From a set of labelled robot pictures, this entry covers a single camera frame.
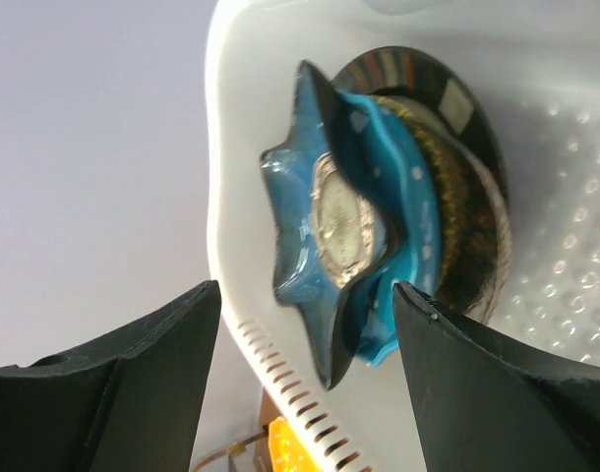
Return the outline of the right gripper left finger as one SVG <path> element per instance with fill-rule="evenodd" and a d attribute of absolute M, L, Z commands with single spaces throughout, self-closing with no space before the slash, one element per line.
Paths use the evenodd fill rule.
<path fill-rule="evenodd" d="M 185 471 L 220 322 L 206 281 L 129 324 L 0 368 L 0 471 Z"/>

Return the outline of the black rimmed cream plate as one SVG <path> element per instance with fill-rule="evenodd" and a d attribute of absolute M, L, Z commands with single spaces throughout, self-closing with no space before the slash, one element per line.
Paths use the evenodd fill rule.
<path fill-rule="evenodd" d="M 508 179 L 498 141 L 474 94 L 446 65 L 404 46 L 384 46 L 351 60 L 334 77 L 339 89 L 394 98 L 440 126 L 477 156 L 508 204 Z"/>

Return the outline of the dark blue scalloped plate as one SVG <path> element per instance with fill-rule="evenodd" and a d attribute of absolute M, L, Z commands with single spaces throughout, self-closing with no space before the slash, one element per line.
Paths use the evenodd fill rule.
<path fill-rule="evenodd" d="M 373 174 L 394 155 L 385 119 L 370 97 L 337 89 L 303 61 L 288 136 L 260 159 L 277 230 L 273 293 L 299 310 L 326 390 L 347 373 L 375 274 L 403 237 Z"/>

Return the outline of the yellow woven pattern plate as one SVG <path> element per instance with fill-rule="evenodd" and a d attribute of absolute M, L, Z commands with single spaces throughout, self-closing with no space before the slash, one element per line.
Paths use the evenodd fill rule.
<path fill-rule="evenodd" d="M 373 99 L 411 133 L 431 173 L 442 236 L 436 299 L 487 324 L 500 302 L 511 253 L 508 208 L 496 179 L 436 120 L 426 122 L 394 98 Z"/>

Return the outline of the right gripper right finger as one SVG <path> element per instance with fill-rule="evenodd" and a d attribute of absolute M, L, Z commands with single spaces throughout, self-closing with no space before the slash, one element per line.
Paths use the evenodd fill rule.
<path fill-rule="evenodd" d="M 430 471 L 600 471 L 600 367 L 393 291 L 399 350 Z"/>

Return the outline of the bright blue dotted plate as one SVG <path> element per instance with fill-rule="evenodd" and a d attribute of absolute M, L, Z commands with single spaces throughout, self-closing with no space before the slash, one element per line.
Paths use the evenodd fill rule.
<path fill-rule="evenodd" d="M 398 346 L 393 286 L 408 281 L 427 293 L 438 286 L 441 218 L 426 159 L 390 101 L 352 92 L 339 96 L 349 121 L 337 136 L 343 173 L 386 227 L 384 253 L 352 284 L 344 304 L 361 325 L 355 354 L 376 367 Z"/>

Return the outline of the orange dotted plate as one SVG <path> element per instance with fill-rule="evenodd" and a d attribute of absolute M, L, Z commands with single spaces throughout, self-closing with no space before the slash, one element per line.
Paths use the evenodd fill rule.
<path fill-rule="evenodd" d="M 268 448 L 273 472 L 320 471 L 283 417 L 269 424 Z"/>

